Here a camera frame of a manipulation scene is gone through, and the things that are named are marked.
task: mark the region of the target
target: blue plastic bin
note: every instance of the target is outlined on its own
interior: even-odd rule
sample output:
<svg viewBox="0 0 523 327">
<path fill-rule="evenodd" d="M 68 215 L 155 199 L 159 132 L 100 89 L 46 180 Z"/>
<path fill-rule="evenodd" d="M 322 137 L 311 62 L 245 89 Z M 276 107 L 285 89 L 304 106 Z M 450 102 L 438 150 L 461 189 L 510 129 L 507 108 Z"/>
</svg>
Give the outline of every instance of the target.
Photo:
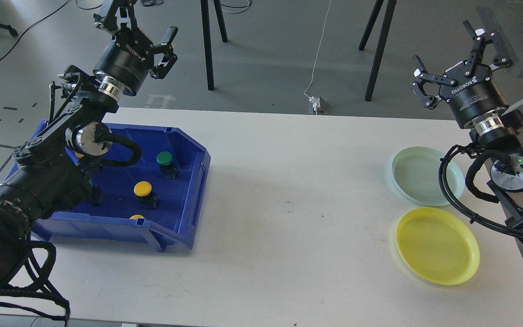
<svg viewBox="0 0 523 327">
<path fill-rule="evenodd" d="M 39 219 L 33 227 L 37 238 L 49 241 L 53 236 L 104 238 L 125 242 L 147 242 L 157 251 L 176 242 L 193 248 L 201 200 L 211 157 L 207 150 L 178 128 L 107 124 L 112 133 L 132 139 L 143 149 L 143 157 L 126 168 L 103 167 L 93 175 L 94 184 L 104 193 L 104 204 L 81 203 L 71 211 L 57 211 L 49 219 Z M 35 135 L 45 128 L 42 121 Z M 156 157 L 162 151 L 173 155 L 179 168 L 176 180 L 163 176 Z M 114 144 L 105 159 L 124 161 L 129 149 Z M 8 177 L 17 170 L 14 166 Z M 146 180 L 158 194 L 157 209 L 141 205 L 133 188 Z M 133 215 L 145 219 L 129 219 Z"/>
</svg>

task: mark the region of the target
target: yellow plate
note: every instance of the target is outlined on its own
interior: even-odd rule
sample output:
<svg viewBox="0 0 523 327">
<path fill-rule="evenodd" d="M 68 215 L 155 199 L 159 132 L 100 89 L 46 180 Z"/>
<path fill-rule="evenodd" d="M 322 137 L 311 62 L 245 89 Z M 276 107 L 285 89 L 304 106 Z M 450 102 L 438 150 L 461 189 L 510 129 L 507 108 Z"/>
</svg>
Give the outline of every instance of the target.
<svg viewBox="0 0 523 327">
<path fill-rule="evenodd" d="M 479 247 L 471 230 L 437 208 L 409 211 L 396 230 L 397 247 L 407 265 L 427 281 L 457 285 L 479 266 Z"/>
</svg>

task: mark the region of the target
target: gray floor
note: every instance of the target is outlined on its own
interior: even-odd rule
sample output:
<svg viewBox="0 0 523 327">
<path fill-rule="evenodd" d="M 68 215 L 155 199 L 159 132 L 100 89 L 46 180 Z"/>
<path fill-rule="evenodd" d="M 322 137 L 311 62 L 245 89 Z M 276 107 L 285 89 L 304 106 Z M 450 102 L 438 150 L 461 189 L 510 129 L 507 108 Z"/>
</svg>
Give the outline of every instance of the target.
<svg viewBox="0 0 523 327">
<path fill-rule="evenodd" d="M 240 5 L 245 0 L 222 0 Z M 0 21 L 21 34 L 64 0 L 0 0 Z M 79 0 L 81 6 L 99 0 Z M 411 57 L 423 58 L 429 72 L 440 73 L 469 56 L 471 39 L 461 22 L 498 29 L 514 66 L 494 73 L 510 103 L 523 98 L 523 0 L 431 1 L 398 3 L 372 102 L 364 96 L 380 21 L 364 52 L 357 45 L 373 0 L 334 0 L 309 95 L 332 104 L 331 114 L 396 118 L 452 119 L 446 105 L 424 109 L 409 84 L 415 69 Z M 221 42 L 212 15 L 215 91 L 207 91 L 199 1 L 164 0 L 162 6 L 136 6 L 143 31 L 160 41 L 169 25 L 180 31 L 174 42 L 179 60 L 165 80 L 147 78 L 139 95 L 121 106 L 189 110 L 229 110 L 307 114 L 307 88 L 328 0 L 256 0 L 249 11 L 225 14 L 230 42 Z M 10 167 L 12 148 L 31 135 L 48 116 L 48 85 L 69 64 L 90 72 L 110 40 L 93 27 L 96 10 L 81 10 L 74 0 L 28 31 L 0 62 L 0 182 Z M 15 43 L 0 30 L 0 57 Z M 486 58 L 493 56 L 486 51 Z M 25 326 L 33 319 L 0 317 L 0 326 Z M 33 326 L 52 326 L 37 319 Z M 71 326 L 116 326 L 74 322 Z"/>
</svg>

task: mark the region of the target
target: table surface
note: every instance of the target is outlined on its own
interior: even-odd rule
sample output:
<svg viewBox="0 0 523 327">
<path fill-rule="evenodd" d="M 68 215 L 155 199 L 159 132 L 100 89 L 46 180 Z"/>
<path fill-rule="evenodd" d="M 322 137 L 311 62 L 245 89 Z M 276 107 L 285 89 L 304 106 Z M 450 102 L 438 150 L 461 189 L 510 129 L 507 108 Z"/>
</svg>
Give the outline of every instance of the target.
<svg viewBox="0 0 523 327">
<path fill-rule="evenodd" d="M 58 259 L 50 279 L 73 318 L 207 327 L 523 325 L 514 238 L 443 207 L 465 221 L 481 250 L 475 276 L 452 287 L 419 278 L 396 250 L 395 226 L 418 205 L 394 188 L 390 162 L 410 146 L 446 152 L 469 143 L 455 122 L 143 108 L 121 108 L 104 121 L 179 127 L 212 161 L 193 250 L 52 239 Z M 456 162 L 464 172 L 471 164 L 464 156 Z M 487 180 L 478 174 L 477 184 Z M 468 191 L 461 199 L 504 220 L 499 205 Z"/>
</svg>

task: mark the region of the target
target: robotiq logo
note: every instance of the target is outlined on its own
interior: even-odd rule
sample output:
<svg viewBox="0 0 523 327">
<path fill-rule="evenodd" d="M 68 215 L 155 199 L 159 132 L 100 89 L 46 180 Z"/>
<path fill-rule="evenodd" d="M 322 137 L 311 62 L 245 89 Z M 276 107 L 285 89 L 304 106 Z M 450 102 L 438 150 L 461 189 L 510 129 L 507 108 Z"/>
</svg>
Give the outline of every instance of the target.
<svg viewBox="0 0 523 327">
<path fill-rule="evenodd" d="M 141 55 L 138 54 L 138 52 L 136 52 L 136 51 L 132 48 L 132 46 L 130 46 L 130 45 L 127 44 L 127 45 L 126 45 L 126 50 L 129 50 L 130 53 L 134 54 L 134 56 L 136 56 L 137 58 L 139 58 L 141 61 L 145 61 L 145 58 L 141 57 Z"/>
<path fill-rule="evenodd" d="M 455 94 L 455 93 L 457 93 L 457 92 L 459 92 L 459 91 L 465 89 L 465 88 L 468 87 L 469 85 L 475 84 L 475 83 L 477 83 L 477 82 L 478 82 L 478 80 L 477 80 L 477 78 L 476 78 L 475 76 L 474 76 L 474 77 L 471 77 L 471 81 L 468 81 L 468 82 L 465 83 L 464 85 L 460 85 L 460 86 L 458 86 L 456 89 L 452 89 L 452 90 L 451 90 L 451 93 L 452 93 L 452 94 Z"/>
</svg>

